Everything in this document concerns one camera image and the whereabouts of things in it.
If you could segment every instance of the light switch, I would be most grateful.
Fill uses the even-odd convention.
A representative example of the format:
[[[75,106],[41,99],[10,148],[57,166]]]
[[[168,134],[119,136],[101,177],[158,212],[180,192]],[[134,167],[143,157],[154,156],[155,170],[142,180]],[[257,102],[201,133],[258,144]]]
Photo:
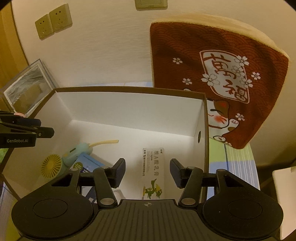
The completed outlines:
[[[167,7],[168,0],[135,0],[136,8]]]

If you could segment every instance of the white wall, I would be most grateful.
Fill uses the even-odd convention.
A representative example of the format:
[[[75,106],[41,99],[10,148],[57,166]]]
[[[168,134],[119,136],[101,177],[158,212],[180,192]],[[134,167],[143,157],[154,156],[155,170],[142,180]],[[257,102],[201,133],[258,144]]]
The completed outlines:
[[[267,34],[291,57],[277,105],[251,141],[258,165],[296,157],[296,12],[283,0],[168,0],[167,10],[137,11],[134,0],[68,0],[73,26],[41,41],[35,21],[63,0],[13,0],[29,62],[38,58],[60,86],[151,81],[153,20],[201,12],[231,17]]]

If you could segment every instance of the wall outlet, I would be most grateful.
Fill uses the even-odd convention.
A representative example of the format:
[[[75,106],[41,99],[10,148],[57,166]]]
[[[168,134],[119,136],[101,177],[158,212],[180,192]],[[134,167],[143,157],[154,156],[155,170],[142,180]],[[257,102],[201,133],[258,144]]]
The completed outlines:
[[[52,10],[49,13],[49,16],[52,22],[52,28],[55,32],[59,32],[72,26],[72,18],[69,5],[67,3]]]
[[[135,0],[136,8],[167,8],[168,0]]]
[[[45,39],[54,33],[49,14],[44,15],[35,22],[36,29],[40,39]]]

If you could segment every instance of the picture frame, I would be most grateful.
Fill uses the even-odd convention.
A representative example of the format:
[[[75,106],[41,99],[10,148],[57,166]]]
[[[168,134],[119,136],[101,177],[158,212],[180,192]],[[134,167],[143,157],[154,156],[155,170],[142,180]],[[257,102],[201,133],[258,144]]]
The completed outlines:
[[[10,111],[20,112],[28,117],[56,87],[43,63],[38,59],[10,80],[2,88],[1,93]]]

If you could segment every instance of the screw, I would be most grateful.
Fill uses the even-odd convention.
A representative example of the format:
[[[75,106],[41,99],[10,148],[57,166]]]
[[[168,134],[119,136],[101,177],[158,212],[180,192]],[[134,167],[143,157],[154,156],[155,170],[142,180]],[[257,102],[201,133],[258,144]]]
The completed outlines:
[[[183,203],[184,205],[193,205],[195,203],[195,200],[193,198],[187,197],[183,198],[181,200],[181,203]]]
[[[111,205],[111,204],[115,203],[115,201],[112,198],[106,197],[106,198],[101,199],[100,203],[102,203],[103,205]]]

